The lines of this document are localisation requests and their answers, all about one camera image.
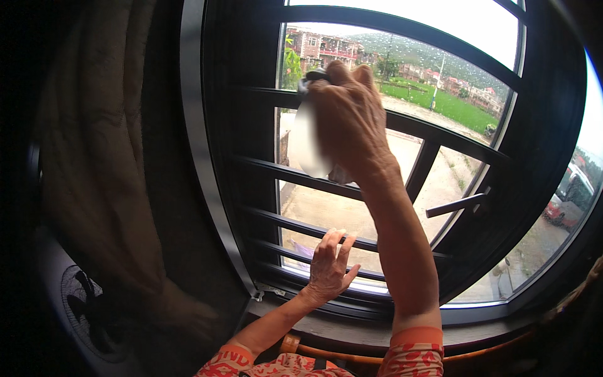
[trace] forearm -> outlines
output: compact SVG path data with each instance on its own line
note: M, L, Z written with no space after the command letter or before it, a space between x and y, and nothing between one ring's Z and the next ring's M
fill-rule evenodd
M438 276L429 242L393 155L384 157L371 176L359 182L375 227L379 258L396 306L394 327L440 326ZM425 323L422 315L430 314Z
M280 305L262 318L250 323L236 334L228 344L248 349L254 358L281 339L305 315L316 308L305 290L293 299Z

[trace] elderly woman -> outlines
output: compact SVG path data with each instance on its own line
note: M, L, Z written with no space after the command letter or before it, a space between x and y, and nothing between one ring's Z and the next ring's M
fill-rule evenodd
M390 349L379 376L441 376L442 330L438 276L431 248L406 193L400 166L385 137L385 111L368 66L353 72L339 61L327 68L330 81L308 89L316 106L321 147L360 186L377 228L379 258L395 311ZM281 339L306 314L345 291L360 268L346 273L348 236L330 229L314 252L310 280L297 296L248 325L205 364L197 376L351 376L327 362L283 353L271 363L256 357Z

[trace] left hand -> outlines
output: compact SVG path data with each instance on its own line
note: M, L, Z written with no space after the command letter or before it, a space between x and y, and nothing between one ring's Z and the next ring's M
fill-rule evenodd
M344 234L346 234L345 229L330 229L314 251L310 265L310 282L301 290L300 294L309 305L315 308L336 298L348 289L360 269L360 265L356 264L346 274L347 260L350 249L356 241L355 236L349 235L346 238L336 256L337 245Z

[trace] hand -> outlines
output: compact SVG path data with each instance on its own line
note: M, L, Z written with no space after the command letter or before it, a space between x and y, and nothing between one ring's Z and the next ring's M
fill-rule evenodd
M399 169L387 144L385 111L371 68L361 65L350 72L336 60L327 73L332 84L317 80L308 85L323 152L359 184L380 169Z
M302 289L300 295L314 308L336 298L345 291L358 274L360 265L356 264L346 274L347 259L350 249L356 241L355 236L348 236L337 252L337 244L346 234L345 229L330 229L314 251L310 265L310 282Z

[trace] green field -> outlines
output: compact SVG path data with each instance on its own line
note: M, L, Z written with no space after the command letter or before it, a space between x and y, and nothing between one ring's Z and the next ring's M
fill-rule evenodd
M407 85L408 81L399 79L397 83ZM407 88L387 84L383 85L381 92L392 97L403 98L410 103L428 109L431 104L431 98L434 95L434 88L430 85L415 83L413 81L410 82L410 85L420 87L425 92L411 89L409 93ZM435 95L435 111L481 134L484 133L488 123L498 124L498 120L490 114L441 90L438 90L438 93Z

